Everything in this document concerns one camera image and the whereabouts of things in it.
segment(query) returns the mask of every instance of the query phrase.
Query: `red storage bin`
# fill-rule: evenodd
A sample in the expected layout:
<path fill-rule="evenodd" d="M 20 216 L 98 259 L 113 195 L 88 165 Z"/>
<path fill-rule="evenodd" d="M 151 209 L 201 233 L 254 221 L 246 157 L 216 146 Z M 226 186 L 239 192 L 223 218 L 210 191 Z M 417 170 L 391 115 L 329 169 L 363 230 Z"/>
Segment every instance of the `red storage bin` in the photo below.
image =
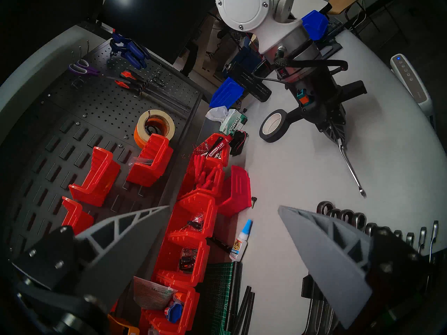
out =
<path fill-rule="evenodd" d="M 193 218 L 203 214 L 202 231 L 199 232 L 195 229 L 188 228 L 181 230 L 186 226 L 188 221 L 192 221 Z M 214 197 L 195 192 L 190 196 L 179 200 L 174 205 L 174 209 L 171 214 L 171 218 L 168 223 L 166 234 L 184 233 L 191 231 L 193 233 L 200 233 L 202 237 L 209 238 L 213 235 L 214 222 L 216 221 L 217 206 L 215 204 Z"/>
<path fill-rule="evenodd" d="M 196 248 L 197 255 L 192 273 L 185 273 L 178 268 L 183 248 Z M 207 266 L 210 247 L 206 239 L 199 232 L 182 232 L 168 234 L 164 237 L 155 263 L 154 273 L 172 281 L 175 284 L 195 287 L 198 282 L 203 282 L 205 268 Z"/>
<path fill-rule="evenodd" d="M 166 166 L 172 156 L 172 148 L 168 146 L 169 139 L 162 135 L 151 134 L 148 142 L 141 150 L 138 157 L 153 159 L 152 165 L 148 166 L 143 163 L 135 163 L 126 181 L 134 184 L 150 187 L 163 175 Z"/>
<path fill-rule="evenodd" d="M 186 293 L 186 302 L 183 306 L 181 317 L 176 323 L 171 323 L 166 319 L 164 310 L 141 310 L 142 317 L 144 315 L 152 326 L 158 330 L 160 335 L 183 335 L 187 330 L 191 330 L 197 310 L 197 304 L 199 302 L 199 293 L 192 287 L 174 283 L 161 276 L 155 276 L 152 278 L 152 281 L 160 285 L 177 289 L 179 292 Z"/>
<path fill-rule="evenodd" d="M 93 148 L 92 165 L 82 186 L 69 185 L 73 199 L 101 207 L 112 188 L 120 166 L 112 161 L 113 154 L 100 147 Z"/>
<path fill-rule="evenodd" d="M 231 176 L 223 182 L 222 196 L 216 203 L 217 212 L 226 217 L 251 206 L 250 178 L 245 169 L 231 166 Z"/>
<path fill-rule="evenodd" d="M 62 205 L 67 209 L 62 226 L 72 226 L 75 235 L 93 225 L 93 216 L 82 211 L 82 205 L 74 200 L 62 197 Z"/>
<path fill-rule="evenodd" d="M 222 169 L 222 164 L 215 158 L 207 158 L 205 160 L 203 171 L 208 175 L 209 172 L 214 168 L 217 168 L 217 171 L 214 175 L 213 186 L 210 189 L 206 188 L 195 188 L 195 166 L 194 166 L 194 155 L 191 156 L 189 160 L 188 168 L 186 170 L 186 174 L 183 178 L 183 181 L 180 186 L 180 191 L 178 192 L 177 199 L 183 199 L 187 196 L 193 194 L 195 191 L 199 191 L 200 193 L 208 194 L 213 197 L 220 196 L 220 192 L 222 190 L 222 184 L 224 181 L 225 173 Z"/>
<path fill-rule="evenodd" d="M 202 154 L 204 152 L 208 152 L 208 149 L 210 149 L 213 146 L 213 144 L 216 142 L 218 137 L 225 138 L 226 135 L 222 135 L 220 133 L 213 133 L 202 144 L 200 144 L 197 148 L 195 148 L 195 151 L 200 154 Z M 214 160 L 220 162 L 224 167 L 226 167 L 226 166 L 228 166 L 228 159 L 230 158 L 230 150 L 231 150 L 231 148 L 227 144 L 221 150 L 220 158 L 209 157 L 209 159 L 214 159 Z"/>

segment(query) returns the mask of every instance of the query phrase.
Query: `masking tape roll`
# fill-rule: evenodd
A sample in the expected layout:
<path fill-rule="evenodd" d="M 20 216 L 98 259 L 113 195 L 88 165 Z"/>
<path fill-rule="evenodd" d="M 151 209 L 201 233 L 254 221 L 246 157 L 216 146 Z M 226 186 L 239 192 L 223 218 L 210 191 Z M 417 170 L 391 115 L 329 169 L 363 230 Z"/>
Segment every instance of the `masking tape roll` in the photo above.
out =
<path fill-rule="evenodd" d="M 171 140 L 175 133 L 174 121 L 167 113 L 161 110 L 153 109 L 144 112 L 138 119 L 135 127 L 135 142 L 140 148 L 143 148 L 152 133 L 162 135 Z"/>

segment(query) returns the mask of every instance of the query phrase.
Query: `black screen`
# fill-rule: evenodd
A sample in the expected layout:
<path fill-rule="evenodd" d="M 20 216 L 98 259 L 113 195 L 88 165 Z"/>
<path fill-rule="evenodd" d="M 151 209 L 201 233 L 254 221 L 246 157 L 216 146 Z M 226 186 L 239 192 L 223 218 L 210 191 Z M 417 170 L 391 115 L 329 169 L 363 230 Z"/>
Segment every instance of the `black screen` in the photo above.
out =
<path fill-rule="evenodd" d="M 173 64 L 215 0 L 105 0 L 99 20 Z"/>

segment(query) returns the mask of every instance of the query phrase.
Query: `black slotted panel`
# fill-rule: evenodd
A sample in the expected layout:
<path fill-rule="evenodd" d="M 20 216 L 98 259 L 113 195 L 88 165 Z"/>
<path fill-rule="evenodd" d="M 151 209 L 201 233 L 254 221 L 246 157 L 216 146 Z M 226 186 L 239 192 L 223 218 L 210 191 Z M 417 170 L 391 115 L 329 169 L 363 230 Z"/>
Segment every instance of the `black slotted panel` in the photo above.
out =
<path fill-rule="evenodd" d="M 124 68 L 138 72 L 121 57 L 109 58 L 108 43 L 91 53 L 88 61 L 110 76 L 118 77 Z M 158 67 L 153 61 L 148 64 L 146 70 L 140 71 L 144 77 Z M 84 83 L 76 82 L 76 89 L 71 86 L 76 77 L 69 72 L 62 74 L 25 111 L 0 146 L 0 156 L 3 156 L 0 168 L 4 173 L 1 186 L 5 191 L 0 196 L 2 239 L 10 258 L 29 249 L 62 224 L 67 211 L 61 197 L 71 199 L 68 185 L 81 185 L 85 180 L 94 146 L 112 152 L 113 160 L 121 167 L 102 207 L 81 202 L 83 211 L 92 215 L 95 223 L 158 205 L 178 144 L 202 98 L 201 92 L 165 69 L 160 78 L 166 84 L 163 91 L 191 107 L 190 111 L 182 112 L 187 119 L 155 101 L 134 98 L 106 78 L 85 78 Z M 129 159 L 140 153 L 133 139 L 135 125 L 149 109 L 167 112 L 176 132 L 169 143 L 174 154 L 165 175 L 152 187 L 145 188 L 126 182 L 126 177 Z"/>

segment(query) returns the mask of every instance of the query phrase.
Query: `blue container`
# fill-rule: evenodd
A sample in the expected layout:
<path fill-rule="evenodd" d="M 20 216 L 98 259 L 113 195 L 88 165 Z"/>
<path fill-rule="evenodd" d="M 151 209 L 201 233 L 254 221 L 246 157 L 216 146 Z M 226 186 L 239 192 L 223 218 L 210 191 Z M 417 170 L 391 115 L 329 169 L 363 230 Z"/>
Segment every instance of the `blue container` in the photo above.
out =
<path fill-rule="evenodd" d="M 318 41 L 324 36 L 329 23 L 328 19 L 316 10 L 311 11 L 301 20 L 310 39 L 313 41 Z"/>
<path fill-rule="evenodd" d="M 217 91 L 214 92 L 211 98 L 210 108 L 225 106 L 228 109 L 242 96 L 243 92 L 244 88 L 228 77 Z"/>

